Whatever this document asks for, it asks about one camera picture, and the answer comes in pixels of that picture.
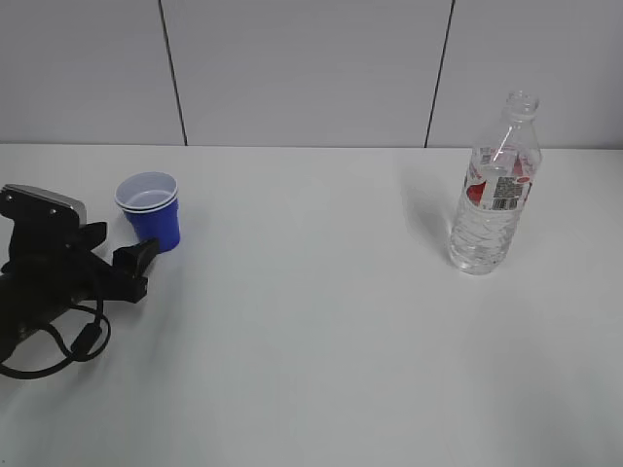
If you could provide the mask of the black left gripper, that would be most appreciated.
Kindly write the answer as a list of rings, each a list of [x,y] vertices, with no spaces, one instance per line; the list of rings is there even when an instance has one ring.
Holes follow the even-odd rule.
[[[136,304],[147,294],[145,271],[160,254],[157,238],[113,252],[110,264],[91,251],[107,238],[106,222],[80,227],[66,250],[46,263],[1,268],[1,339],[23,341],[83,301]]]

